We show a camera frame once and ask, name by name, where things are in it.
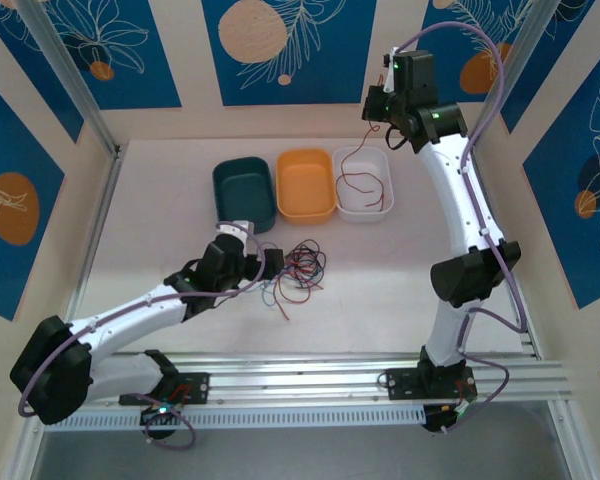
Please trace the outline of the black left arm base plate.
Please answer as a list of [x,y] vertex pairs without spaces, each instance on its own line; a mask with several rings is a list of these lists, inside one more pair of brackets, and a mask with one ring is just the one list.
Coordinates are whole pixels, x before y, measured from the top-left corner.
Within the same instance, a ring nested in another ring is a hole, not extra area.
[[172,405],[203,405],[210,390],[210,375],[205,372],[165,376],[147,396]]

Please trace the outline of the white plastic bin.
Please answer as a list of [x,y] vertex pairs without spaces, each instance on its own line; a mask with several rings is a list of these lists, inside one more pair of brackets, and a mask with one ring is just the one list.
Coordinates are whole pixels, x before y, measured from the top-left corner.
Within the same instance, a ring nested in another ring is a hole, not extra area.
[[332,154],[339,217],[350,223],[383,220],[394,205],[389,159],[376,147],[342,147]]

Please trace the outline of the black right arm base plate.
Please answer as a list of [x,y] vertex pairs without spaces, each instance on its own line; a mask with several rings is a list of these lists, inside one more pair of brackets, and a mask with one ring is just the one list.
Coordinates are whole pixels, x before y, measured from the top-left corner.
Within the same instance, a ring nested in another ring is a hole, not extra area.
[[478,396],[473,371],[443,368],[441,372],[424,373],[417,368],[395,368],[385,372],[390,400],[451,399],[472,402]]

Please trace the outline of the black controller board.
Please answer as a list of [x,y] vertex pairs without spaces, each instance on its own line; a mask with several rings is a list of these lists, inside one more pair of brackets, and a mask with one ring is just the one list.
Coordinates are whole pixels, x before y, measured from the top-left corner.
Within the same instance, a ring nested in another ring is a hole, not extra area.
[[149,428],[176,426],[180,420],[165,406],[151,405],[140,412],[140,425]]
[[459,404],[427,405],[424,407],[424,428],[433,433],[446,431],[457,424],[470,406],[466,400]]

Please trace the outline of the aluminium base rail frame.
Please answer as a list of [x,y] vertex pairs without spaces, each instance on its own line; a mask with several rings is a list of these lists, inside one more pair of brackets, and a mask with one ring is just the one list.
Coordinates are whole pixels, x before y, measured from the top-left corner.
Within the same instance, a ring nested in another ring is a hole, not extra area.
[[[207,373],[207,404],[221,407],[307,407],[387,404],[381,387],[388,369],[413,368],[416,354],[297,353],[185,354],[166,357],[181,373]],[[573,398],[562,364],[532,355],[486,356],[469,361],[478,399],[486,399],[506,374],[509,382],[496,402],[562,401]]]

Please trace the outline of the dark green plastic bin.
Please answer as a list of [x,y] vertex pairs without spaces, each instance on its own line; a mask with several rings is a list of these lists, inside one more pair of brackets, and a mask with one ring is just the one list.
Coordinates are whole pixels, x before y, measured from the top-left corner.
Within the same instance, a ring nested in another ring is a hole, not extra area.
[[216,215],[219,221],[249,221],[254,233],[268,232],[277,217],[271,171],[260,157],[226,160],[212,171]]

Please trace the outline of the aluminium corner post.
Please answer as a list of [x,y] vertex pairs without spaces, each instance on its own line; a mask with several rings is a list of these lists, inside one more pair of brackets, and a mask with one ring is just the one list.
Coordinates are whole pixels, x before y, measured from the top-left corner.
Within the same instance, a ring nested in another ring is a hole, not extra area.
[[84,78],[44,8],[36,0],[14,0],[16,10],[79,113],[108,156],[119,157],[120,142],[105,122]]
[[504,62],[499,117],[513,133],[596,0],[523,0],[529,9]]

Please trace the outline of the orange plastic bin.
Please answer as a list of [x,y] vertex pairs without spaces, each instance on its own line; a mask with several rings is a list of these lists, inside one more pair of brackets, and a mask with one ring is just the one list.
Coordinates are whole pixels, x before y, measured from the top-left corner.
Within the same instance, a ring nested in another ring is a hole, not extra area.
[[320,148],[291,149],[276,161],[277,207],[292,225],[320,225],[336,209],[331,157]]

